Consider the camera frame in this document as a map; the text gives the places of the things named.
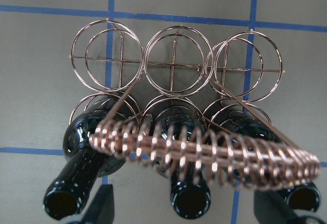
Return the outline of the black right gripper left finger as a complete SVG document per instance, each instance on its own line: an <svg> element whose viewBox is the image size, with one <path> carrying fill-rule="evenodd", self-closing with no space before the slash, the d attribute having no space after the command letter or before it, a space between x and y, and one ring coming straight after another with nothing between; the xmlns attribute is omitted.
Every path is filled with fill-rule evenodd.
<svg viewBox="0 0 327 224"><path fill-rule="evenodd" d="M113 186L101 185L89 208L78 223L113 223Z"/></svg>

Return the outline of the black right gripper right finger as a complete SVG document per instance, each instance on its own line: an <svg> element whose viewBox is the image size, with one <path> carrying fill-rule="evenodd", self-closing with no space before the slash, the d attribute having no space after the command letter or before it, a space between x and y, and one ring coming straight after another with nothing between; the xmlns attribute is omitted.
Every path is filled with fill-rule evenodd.
<svg viewBox="0 0 327 224"><path fill-rule="evenodd" d="M304 223L304 220L297 216L283 198L274 191L256 190L253 212L257 221L263 224Z"/></svg>

